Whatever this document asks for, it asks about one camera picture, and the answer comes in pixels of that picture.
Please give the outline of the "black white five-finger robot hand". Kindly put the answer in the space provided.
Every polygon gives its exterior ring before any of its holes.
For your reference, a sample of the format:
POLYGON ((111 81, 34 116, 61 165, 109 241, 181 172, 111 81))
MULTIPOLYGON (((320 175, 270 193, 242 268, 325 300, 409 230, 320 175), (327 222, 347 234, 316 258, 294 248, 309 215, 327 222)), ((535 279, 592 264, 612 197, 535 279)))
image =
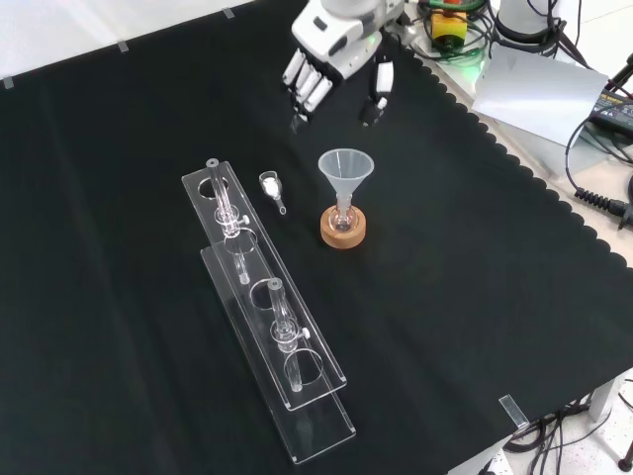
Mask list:
POLYGON ((282 75, 294 115, 291 130, 308 125, 317 108, 364 66, 373 66, 361 111, 365 127, 382 117, 395 69, 383 48, 383 31, 405 9, 403 1, 310 1, 293 22, 297 48, 282 75))

